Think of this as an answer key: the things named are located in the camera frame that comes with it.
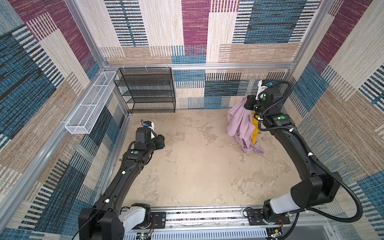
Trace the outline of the lilac ribbed cloth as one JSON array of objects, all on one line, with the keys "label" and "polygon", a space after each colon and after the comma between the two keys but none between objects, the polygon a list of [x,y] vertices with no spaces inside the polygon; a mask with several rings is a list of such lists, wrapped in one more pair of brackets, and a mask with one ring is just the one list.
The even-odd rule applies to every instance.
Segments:
[{"label": "lilac ribbed cloth", "polygon": [[228,111],[228,135],[235,137],[245,154],[255,151],[256,153],[263,155],[265,151],[258,141],[255,145],[252,144],[251,135],[255,128],[252,124],[254,114],[252,111],[244,108],[245,103],[246,97],[243,97],[238,104]]}]

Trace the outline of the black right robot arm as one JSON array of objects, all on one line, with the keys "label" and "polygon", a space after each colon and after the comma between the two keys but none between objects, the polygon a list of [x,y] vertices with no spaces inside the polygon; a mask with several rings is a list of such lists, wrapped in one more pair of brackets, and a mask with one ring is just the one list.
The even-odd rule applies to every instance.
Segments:
[{"label": "black right robot arm", "polygon": [[284,147],[294,163],[301,182],[278,198],[264,202],[260,217],[266,224],[274,224],[288,212],[298,212],[309,207],[330,203],[340,187],[334,178],[317,166],[308,156],[300,138],[294,134],[297,130],[294,121],[282,113],[282,105],[272,104],[281,100],[283,94],[276,89],[266,89],[260,97],[248,95],[245,109],[255,112],[254,118],[262,119],[262,124]]}]

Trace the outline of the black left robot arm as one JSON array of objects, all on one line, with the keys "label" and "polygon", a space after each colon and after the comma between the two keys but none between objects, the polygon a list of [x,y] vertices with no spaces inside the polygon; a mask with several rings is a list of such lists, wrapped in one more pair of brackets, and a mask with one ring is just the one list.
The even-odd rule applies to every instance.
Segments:
[{"label": "black left robot arm", "polygon": [[81,240],[122,240],[126,231],[148,229],[154,225],[148,204],[124,207],[123,202],[134,180],[143,170],[154,151],[165,147],[165,138],[154,132],[154,124],[144,122],[136,130],[136,139],[124,153],[121,166],[102,196],[78,217]]}]

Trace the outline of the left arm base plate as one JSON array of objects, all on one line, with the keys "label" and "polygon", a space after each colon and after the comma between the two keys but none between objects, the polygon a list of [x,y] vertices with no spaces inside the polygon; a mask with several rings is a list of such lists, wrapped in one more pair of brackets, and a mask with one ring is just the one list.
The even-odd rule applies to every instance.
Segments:
[{"label": "left arm base plate", "polygon": [[132,230],[164,229],[166,225],[166,212],[151,212],[145,214],[144,221],[135,225]]}]

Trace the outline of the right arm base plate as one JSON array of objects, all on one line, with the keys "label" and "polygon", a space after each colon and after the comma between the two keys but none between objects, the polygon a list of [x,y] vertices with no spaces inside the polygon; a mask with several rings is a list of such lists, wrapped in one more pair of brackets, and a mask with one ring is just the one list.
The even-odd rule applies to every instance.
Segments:
[{"label": "right arm base plate", "polygon": [[287,214],[272,215],[268,219],[263,217],[262,209],[245,208],[242,212],[243,216],[248,219],[250,226],[266,226],[266,225],[289,225],[291,220]]}]

